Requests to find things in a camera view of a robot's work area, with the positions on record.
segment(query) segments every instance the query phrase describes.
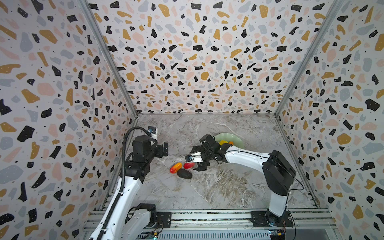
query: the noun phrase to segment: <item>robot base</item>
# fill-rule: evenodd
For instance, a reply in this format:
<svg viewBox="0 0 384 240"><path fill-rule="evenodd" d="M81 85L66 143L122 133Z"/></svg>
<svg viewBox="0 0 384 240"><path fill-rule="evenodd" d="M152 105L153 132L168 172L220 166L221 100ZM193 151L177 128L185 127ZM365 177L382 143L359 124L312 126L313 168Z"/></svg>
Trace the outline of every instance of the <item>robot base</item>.
<svg viewBox="0 0 384 240"><path fill-rule="evenodd" d="M265 227L270 226L270 221L266 216L266 211L251 211L251 222L253 223L253 227ZM292 218L288 211L285 211L281 216L281 221L274 225L273 227L283 227L285 221L286 227L293 227Z"/></svg>

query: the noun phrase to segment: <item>perforated metal panel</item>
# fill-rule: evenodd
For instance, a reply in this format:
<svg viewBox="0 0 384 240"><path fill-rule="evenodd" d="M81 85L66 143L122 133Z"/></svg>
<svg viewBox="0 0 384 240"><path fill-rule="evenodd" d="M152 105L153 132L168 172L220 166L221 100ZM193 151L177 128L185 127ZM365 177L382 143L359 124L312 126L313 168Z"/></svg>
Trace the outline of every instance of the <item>perforated metal panel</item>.
<svg viewBox="0 0 384 240"><path fill-rule="evenodd" d="M166 231L158 239L228 239L228 240L270 240L268 230L213 230L213 231Z"/></svg>

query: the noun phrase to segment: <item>metal corner post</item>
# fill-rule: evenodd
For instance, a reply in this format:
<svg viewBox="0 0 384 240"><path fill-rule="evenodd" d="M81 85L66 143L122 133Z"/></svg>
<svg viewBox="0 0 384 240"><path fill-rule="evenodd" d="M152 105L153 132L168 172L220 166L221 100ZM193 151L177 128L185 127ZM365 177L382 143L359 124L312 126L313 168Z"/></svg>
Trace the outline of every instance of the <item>metal corner post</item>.
<svg viewBox="0 0 384 240"><path fill-rule="evenodd" d="M317 48L320 46L320 43L323 40L325 33L328 31L328 29L331 26L333 20L335 19L337 13L341 9L341 5L342 5L343 1L344 0L334 0L333 1L331 7L328 10L326 18L320 27L318 34L315 36L315 39L313 40L310 48L308 49L307 54L304 56L304 59L301 62L301 65L299 66L298 70L296 71L295 75L293 76L292 82L288 86L288 89L285 91L283 99L280 101L279 106L276 109L275 116L279 116L280 113L283 111L285 104L289 99L289 96L291 95L291 93L295 89L295 86L297 85L301 76L303 75L306 67L308 66L308 63L311 61L312 56L316 52Z"/></svg>
<svg viewBox="0 0 384 240"><path fill-rule="evenodd" d="M96 41L100 47L101 52L107 61L107 64L111 68L113 77L116 79L118 86L121 90L121 94L124 96L124 99L128 104L128 108L131 111L132 117L136 118L137 117L137 111L136 111L136 109L135 109L135 107L131 101L131 98L128 94L128 91L127 91L127 89L126 89L126 87L125 87L125 85L121 79L121 76L120 76L120 73L116 67L116 64L113 61L112 56L109 53L108 47L107 47L106 43L104 42L103 35L100 31L100 28L98 27L98 25L96 23L95 18L93 17L92 10L89 7L88 1L87 0L78 0L78 3L79 3L80 9L84 13L85 19L87 20L87 22L89 24L89 28L91 29L91 31L93 32L93 35L96 38Z"/></svg>

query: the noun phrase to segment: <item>terrazzo wallpaper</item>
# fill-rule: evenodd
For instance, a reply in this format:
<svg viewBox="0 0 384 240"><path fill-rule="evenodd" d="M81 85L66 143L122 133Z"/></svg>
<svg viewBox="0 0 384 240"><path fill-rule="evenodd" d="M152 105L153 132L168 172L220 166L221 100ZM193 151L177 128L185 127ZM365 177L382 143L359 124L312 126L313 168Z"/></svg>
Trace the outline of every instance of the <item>terrazzo wallpaper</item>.
<svg viewBox="0 0 384 240"><path fill-rule="evenodd" d="M348 240L384 236L383 4L345 1L278 116Z"/></svg>
<svg viewBox="0 0 384 240"><path fill-rule="evenodd" d="M271 113L332 0L89 0L144 112Z"/></svg>
<svg viewBox="0 0 384 240"><path fill-rule="evenodd" d="M80 239L131 113L76 1L0 7L0 238Z"/></svg>

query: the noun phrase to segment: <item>terrazzo patterned wall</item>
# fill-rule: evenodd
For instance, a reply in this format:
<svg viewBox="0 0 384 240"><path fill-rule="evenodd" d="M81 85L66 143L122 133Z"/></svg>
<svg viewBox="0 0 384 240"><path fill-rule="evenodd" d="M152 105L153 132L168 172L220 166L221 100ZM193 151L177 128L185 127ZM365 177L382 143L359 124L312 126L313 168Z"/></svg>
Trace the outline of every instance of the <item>terrazzo patterned wall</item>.
<svg viewBox="0 0 384 240"><path fill-rule="evenodd" d="M90 0L141 112L271 113L331 0Z"/></svg>
<svg viewBox="0 0 384 240"><path fill-rule="evenodd" d="M0 7L0 238L80 239L131 113L76 1Z"/></svg>
<svg viewBox="0 0 384 240"><path fill-rule="evenodd" d="M383 4L345 1L278 117L348 240L384 235Z"/></svg>

